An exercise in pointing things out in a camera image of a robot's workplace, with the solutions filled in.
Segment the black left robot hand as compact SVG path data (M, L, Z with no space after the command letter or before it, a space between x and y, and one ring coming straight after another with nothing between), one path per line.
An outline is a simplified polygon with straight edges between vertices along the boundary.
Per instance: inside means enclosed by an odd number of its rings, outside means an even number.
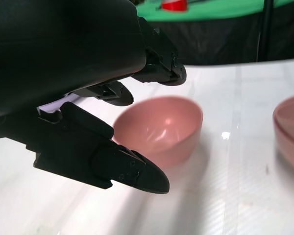
M117 181L168 193L164 172L115 143L101 119L71 102L40 109L73 93L130 105L127 77L166 86L186 80L177 48L132 2L0 0L0 138L35 152L35 168L103 189Z

